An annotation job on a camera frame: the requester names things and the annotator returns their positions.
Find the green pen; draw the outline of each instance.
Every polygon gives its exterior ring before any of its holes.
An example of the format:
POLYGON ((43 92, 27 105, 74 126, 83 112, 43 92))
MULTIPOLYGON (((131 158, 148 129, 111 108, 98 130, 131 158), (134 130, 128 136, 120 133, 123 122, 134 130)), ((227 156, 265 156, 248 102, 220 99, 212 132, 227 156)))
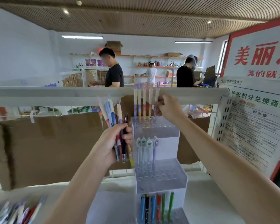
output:
POLYGON ((165 220, 165 194, 162 194, 162 221, 165 220))
POLYGON ((168 221, 171 219, 171 210, 172 210, 173 200, 174 200, 174 192, 171 192, 170 202, 169 202, 169 210, 168 210, 168 221))

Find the person in white shirt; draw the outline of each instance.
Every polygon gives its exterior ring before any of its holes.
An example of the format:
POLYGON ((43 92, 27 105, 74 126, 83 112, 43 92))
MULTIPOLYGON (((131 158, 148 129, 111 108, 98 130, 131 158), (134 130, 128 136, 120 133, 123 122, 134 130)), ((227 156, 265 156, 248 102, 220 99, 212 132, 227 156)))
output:
POLYGON ((149 68, 146 71, 146 75, 148 76, 147 83, 154 84, 154 83, 156 83, 155 77, 157 74, 157 69, 154 67, 155 64, 153 62, 149 62, 148 66, 149 66, 149 68))

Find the poster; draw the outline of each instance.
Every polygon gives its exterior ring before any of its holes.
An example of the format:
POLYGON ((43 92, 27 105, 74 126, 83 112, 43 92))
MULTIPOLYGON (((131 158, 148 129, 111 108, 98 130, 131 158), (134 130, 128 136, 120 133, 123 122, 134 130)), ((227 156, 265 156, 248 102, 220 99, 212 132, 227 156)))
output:
POLYGON ((273 179, 280 166, 280 19, 230 35, 219 85, 233 97, 223 143, 273 179))

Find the fluorescent light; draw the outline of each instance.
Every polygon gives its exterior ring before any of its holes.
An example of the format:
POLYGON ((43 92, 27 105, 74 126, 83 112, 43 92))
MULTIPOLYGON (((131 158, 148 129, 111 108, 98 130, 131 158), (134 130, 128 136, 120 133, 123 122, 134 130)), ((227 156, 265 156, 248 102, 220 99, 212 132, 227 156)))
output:
POLYGON ((79 38, 79 39, 104 39, 102 36, 75 36, 75 35, 61 35, 64 38, 79 38))
POLYGON ((175 43, 204 43, 211 44, 213 41, 175 41, 175 43))
POLYGON ((68 11, 67 11, 67 9, 63 9, 63 12, 65 13, 65 14, 70 14, 68 11))

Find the ceiling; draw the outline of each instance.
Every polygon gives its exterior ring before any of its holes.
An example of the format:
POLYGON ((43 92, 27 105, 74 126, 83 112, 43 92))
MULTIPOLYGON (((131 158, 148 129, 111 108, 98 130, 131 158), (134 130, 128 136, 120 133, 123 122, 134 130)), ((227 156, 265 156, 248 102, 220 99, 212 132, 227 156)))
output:
POLYGON ((216 38, 280 17, 280 0, 76 1, 0 0, 0 8, 48 30, 185 38, 216 38))

